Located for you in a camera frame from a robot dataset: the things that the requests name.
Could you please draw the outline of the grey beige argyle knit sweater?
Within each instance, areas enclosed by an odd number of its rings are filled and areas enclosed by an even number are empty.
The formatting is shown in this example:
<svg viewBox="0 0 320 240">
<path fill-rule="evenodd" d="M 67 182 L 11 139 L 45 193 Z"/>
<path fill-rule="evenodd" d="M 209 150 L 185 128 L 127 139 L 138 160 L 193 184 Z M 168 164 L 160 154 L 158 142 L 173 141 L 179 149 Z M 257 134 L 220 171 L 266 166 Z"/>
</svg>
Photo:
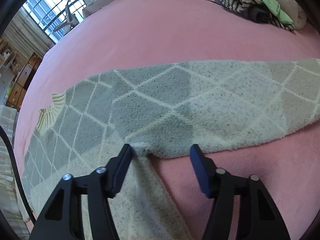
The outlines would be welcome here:
<svg viewBox="0 0 320 240">
<path fill-rule="evenodd" d="M 319 119 L 319 60 L 191 61 L 110 70 L 40 110 L 22 184 L 39 214 L 59 175 L 82 176 L 124 144 L 136 156 L 111 202 L 122 239 L 191 239 L 148 155 L 185 156 L 260 145 Z"/>
</svg>

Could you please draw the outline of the wooden drawer desk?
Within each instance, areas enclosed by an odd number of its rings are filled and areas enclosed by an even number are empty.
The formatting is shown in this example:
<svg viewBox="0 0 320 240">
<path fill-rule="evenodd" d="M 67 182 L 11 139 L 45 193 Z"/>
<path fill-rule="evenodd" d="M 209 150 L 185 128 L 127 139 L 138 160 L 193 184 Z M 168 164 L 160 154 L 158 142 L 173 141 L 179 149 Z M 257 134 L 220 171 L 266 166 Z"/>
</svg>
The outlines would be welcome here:
<svg viewBox="0 0 320 240">
<path fill-rule="evenodd" d="M 6 106 L 20 111 L 28 87 L 30 86 L 30 83 L 34 75 L 36 74 L 41 62 L 42 57 L 33 52 L 29 57 L 27 63 L 17 75 L 17 79 L 14 82 L 13 88 L 5 104 Z"/>
</svg>

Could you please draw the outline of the grey office chair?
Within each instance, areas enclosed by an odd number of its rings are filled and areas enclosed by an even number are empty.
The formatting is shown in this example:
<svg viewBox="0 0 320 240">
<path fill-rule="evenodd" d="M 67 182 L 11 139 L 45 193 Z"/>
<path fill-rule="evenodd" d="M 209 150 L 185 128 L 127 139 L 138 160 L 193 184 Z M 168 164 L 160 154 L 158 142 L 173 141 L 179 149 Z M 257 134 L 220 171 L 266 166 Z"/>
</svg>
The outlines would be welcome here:
<svg viewBox="0 0 320 240">
<path fill-rule="evenodd" d="M 65 6 L 66 18 L 61 24 L 56 26 L 53 30 L 53 32 L 57 32 L 63 29 L 63 35 L 66 35 L 67 33 L 69 33 L 74 27 L 76 27 L 79 24 L 75 14 L 72 14 L 70 11 L 69 2 L 71 0 L 66 0 L 66 1 L 67 1 Z"/>
</svg>

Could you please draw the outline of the black round object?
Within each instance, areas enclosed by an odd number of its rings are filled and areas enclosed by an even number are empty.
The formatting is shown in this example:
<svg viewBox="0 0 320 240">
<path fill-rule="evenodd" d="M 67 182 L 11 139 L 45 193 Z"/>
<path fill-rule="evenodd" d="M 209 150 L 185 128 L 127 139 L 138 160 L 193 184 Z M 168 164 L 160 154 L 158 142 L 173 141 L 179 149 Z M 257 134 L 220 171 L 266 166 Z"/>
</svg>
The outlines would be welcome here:
<svg viewBox="0 0 320 240">
<path fill-rule="evenodd" d="M 267 10 L 256 5 L 252 5 L 248 8 L 247 17 L 250 21 L 255 23 L 268 23 L 272 19 Z"/>
</svg>

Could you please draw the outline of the window with black grille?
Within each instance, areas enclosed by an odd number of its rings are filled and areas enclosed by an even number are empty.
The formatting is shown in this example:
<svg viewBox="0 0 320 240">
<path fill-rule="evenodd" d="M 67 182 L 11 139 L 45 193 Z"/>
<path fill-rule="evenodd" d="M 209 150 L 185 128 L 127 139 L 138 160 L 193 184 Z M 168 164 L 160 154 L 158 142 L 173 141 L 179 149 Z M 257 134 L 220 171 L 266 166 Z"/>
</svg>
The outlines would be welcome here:
<svg viewBox="0 0 320 240">
<path fill-rule="evenodd" d="M 27 0 L 23 7 L 43 32 L 56 43 L 63 37 L 63 29 L 57 32 L 53 32 L 53 30 L 66 18 L 66 3 L 66 0 Z M 82 9 L 85 5 L 84 0 L 69 2 L 70 11 L 75 14 L 78 22 L 82 22 L 84 19 Z"/>
</svg>

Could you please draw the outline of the pink bed blanket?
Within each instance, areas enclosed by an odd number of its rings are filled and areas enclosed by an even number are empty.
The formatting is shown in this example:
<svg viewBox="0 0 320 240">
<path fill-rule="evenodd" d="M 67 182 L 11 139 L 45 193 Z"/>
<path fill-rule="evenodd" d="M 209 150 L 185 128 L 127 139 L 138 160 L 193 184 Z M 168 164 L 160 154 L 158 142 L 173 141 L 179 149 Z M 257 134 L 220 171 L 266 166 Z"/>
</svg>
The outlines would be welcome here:
<svg viewBox="0 0 320 240">
<path fill-rule="evenodd" d="M 89 16 L 43 58 L 17 121 L 20 172 L 39 110 L 79 81 L 109 69 L 193 60 L 276 61 L 319 57 L 319 34 L 259 25 L 202 0 L 117 0 Z M 238 176 L 257 174 L 272 194 L 292 239 L 319 211 L 319 123 L 257 147 L 212 153 Z"/>
</svg>

